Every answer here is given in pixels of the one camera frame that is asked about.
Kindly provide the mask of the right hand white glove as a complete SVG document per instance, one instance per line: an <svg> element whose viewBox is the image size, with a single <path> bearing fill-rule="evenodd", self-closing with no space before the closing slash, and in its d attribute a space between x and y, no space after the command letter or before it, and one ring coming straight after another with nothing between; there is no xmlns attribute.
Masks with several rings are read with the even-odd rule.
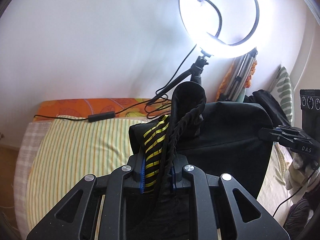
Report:
<svg viewBox="0 0 320 240"><path fill-rule="evenodd" d="M319 168L315 171L312 163L298 153L292 153L292 163L285 172L286 189L291 194L301 187L302 193L310 192L319 184Z"/></svg>

